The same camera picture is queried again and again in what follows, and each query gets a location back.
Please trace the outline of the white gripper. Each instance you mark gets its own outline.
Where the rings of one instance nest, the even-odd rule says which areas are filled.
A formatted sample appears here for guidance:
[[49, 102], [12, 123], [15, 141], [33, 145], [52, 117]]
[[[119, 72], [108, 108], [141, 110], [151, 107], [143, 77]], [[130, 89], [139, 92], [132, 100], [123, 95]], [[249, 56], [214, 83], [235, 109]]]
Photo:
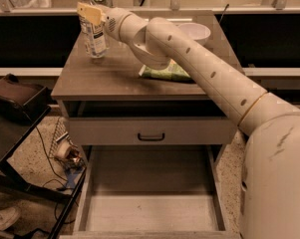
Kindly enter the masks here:
[[131, 15], [130, 11], [118, 7], [110, 8], [103, 5], [90, 5], [79, 2], [77, 4], [77, 13], [96, 26], [105, 23], [105, 31], [113, 39], [121, 42], [126, 40], [123, 24]]

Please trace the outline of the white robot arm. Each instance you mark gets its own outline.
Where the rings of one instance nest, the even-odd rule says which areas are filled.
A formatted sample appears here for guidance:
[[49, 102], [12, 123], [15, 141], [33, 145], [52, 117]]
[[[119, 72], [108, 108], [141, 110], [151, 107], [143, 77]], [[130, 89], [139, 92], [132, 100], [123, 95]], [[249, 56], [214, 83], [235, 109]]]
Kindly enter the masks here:
[[177, 62], [248, 135], [242, 170], [242, 239], [300, 239], [300, 109], [267, 92], [173, 23], [79, 3], [78, 14], [127, 44], [145, 65]]

